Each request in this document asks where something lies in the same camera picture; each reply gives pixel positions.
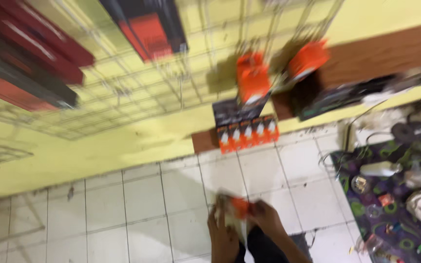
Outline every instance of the person's leg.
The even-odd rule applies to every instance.
[[[289,263],[282,250],[258,226],[248,234],[248,250],[254,263]]]
[[[237,255],[237,258],[235,259],[235,263],[245,263],[246,248],[242,242],[239,243],[239,249],[240,250],[238,251],[238,255]]]

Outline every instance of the plastic bottle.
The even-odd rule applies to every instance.
[[[360,167],[360,173],[364,176],[393,176],[400,171],[402,171],[402,166],[390,161],[364,164]]]

